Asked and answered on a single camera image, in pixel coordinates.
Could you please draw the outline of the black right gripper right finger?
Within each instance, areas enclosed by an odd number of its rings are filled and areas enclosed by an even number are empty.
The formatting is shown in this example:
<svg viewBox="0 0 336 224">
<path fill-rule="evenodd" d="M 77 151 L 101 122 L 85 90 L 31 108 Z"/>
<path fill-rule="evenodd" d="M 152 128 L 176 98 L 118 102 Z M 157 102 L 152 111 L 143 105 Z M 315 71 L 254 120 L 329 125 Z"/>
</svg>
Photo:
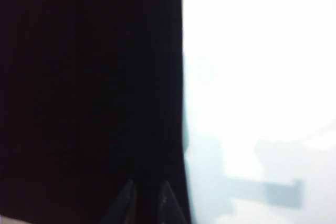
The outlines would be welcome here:
<svg viewBox="0 0 336 224">
<path fill-rule="evenodd" d="M 176 195 L 168 181 L 165 181 L 159 191 L 157 213 L 158 224 L 187 224 Z"/>
</svg>

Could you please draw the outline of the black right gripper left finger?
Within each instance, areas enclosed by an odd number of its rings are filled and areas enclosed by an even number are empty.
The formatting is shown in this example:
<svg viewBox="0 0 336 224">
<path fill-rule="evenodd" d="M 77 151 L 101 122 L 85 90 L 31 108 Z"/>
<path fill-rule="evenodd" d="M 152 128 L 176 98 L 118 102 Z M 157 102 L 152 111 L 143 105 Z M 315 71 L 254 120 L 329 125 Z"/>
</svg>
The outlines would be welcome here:
<svg viewBox="0 0 336 224">
<path fill-rule="evenodd" d="M 128 180 L 101 219 L 101 224 L 133 224 L 137 203 L 135 183 Z"/>
</svg>

